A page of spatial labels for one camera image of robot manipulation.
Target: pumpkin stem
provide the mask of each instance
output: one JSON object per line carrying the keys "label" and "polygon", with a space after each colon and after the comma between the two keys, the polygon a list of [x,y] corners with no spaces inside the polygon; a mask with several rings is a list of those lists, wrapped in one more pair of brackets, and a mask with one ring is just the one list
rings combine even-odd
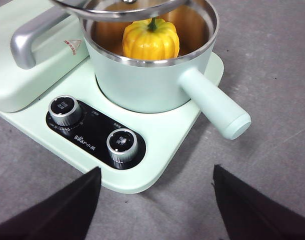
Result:
{"label": "pumpkin stem", "polygon": [[150,22],[149,25],[148,25],[148,30],[151,31],[151,32],[154,32],[154,31],[157,29],[155,20],[156,20],[156,18],[153,17],[153,18],[151,19],[151,22]]}

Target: stainless steel pot rim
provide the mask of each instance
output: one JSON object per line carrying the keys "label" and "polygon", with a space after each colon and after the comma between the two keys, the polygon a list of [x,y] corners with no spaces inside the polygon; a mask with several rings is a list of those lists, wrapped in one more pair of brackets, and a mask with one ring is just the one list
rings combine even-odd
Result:
{"label": "stainless steel pot rim", "polygon": [[[211,9],[213,10],[213,12],[215,14],[216,26],[215,26],[214,33],[212,34],[210,39],[200,48],[198,48],[195,51],[192,51],[186,55],[179,56],[176,58],[169,58],[169,59],[164,59],[164,60],[141,60],[141,59],[134,59],[134,58],[121,56],[121,55],[118,55],[118,54],[115,54],[113,52],[106,50],[105,48],[99,46],[96,42],[93,41],[92,37],[87,32],[85,25],[84,25],[84,22],[87,20],[80,19],[81,29],[82,29],[83,35],[84,35],[85,39],[87,40],[87,42],[95,50],[97,50],[97,52],[99,52],[103,56],[105,56],[113,61],[116,61],[118,63],[124,64],[124,65],[129,65],[129,66],[135,66],[135,67],[145,67],[145,68],[158,68],[158,67],[169,67],[169,66],[173,66],[173,65],[178,65],[180,63],[184,63],[189,60],[195,59],[196,57],[198,57],[199,55],[204,53],[216,40],[218,31],[219,31],[219,24],[220,24],[219,15],[218,15],[216,9],[214,8],[214,6],[208,0],[204,0],[204,1],[209,4],[209,6],[211,7]],[[204,19],[209,18],[209,15],[206,13],[206,11],[204,9],[201,9],[201,7],[197,3],[195,3],[191,0],[188,0],[185,3],[185,5],[194,9]]]}

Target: appliance base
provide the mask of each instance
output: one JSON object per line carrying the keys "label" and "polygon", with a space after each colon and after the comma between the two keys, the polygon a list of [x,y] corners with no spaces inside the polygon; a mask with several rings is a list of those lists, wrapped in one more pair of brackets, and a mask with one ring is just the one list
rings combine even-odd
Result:
{"label": "appliance base", "polygon": [[[224,73],[222,60],[211,54],[205,75],[216,86]],[[114,169],[49,129],[45,117],[52,99],[71,95],[92,108],[140,133],[146,142],[143,160],[131,169]],[[138,113],[110,102],[100,91],[94,68],[87,58],[24,109],[0,116],[58,157],[86,173],[101,168],[104,187],[125,194],[152,186],[166,169],[200,114],[192,101],[167,112]]]}

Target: saucepan handle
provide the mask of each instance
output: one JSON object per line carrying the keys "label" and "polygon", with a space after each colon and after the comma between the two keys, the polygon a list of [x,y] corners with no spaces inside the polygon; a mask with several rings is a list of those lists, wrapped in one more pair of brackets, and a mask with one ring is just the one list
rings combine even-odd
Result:
{"label": "saucepan handle", "polygon": [[236,139],[251,125],[250,115],[198,69],[185,71],[179,85],[226,139]]}

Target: warning label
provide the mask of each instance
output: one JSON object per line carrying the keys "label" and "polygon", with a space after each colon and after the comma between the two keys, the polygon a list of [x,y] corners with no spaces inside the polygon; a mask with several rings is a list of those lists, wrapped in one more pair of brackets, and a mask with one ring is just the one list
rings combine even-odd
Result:
{"label": "warning label", "polygon": [[70,47],[72,55],[76,55],[77,50],[82,43],[81,40],[65,40],[64,42]]}

